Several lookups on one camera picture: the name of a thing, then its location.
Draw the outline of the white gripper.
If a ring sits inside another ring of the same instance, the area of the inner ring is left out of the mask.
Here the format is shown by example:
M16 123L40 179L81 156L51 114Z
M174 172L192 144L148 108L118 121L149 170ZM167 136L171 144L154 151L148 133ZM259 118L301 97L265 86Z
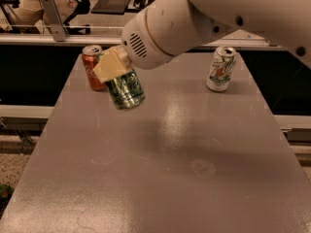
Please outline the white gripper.
M150 70L175 58L155 41L148 25L149 10L143 9L125 25L121 45L111 47L101 55L93 69L101 83L127 74L132 69L131 62L137 68Z

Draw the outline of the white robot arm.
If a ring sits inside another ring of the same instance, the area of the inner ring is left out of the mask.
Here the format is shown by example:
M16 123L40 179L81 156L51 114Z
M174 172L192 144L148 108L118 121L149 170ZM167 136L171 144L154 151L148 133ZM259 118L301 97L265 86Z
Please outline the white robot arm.
M154 69L236 30L255 33L311 64L311 0L155 0L105 50L94 73L105 83L131 69Z

